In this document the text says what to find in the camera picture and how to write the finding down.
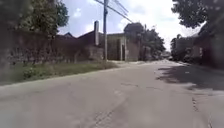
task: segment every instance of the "wall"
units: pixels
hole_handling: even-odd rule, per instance
[[[220,68],[224,68],[224,33],[215,35],[211,42],[211,48],[215,64]]]
[[[127,54],[127,58],[126,61],[138,61],[139,60],[139,52],[140,52],[140,46],[135,43],[132,42],[130,40],[127,40],[126,42],[126,54]]]
[[[108,35],[108,59],[125,60],[126,38],[123,34]]]
[[[202,48],[199,46],[193,46],[191,56],[192,58],[200,58],[202,56]]]
[[[94,44],[94,32],[80,38],[57,35],[49,40],[42,34],[14,32],[11,63],[76,62],[102,58],[102,49]]]

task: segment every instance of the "asphalt road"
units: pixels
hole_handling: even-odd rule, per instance
[[[224,76],[169,61],[0,88],[0,128],[223,128]]]

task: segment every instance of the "roof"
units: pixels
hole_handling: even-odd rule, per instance
[[[70,32],[66,33],[64,36],[66,36],[66,37],[74,37]]]

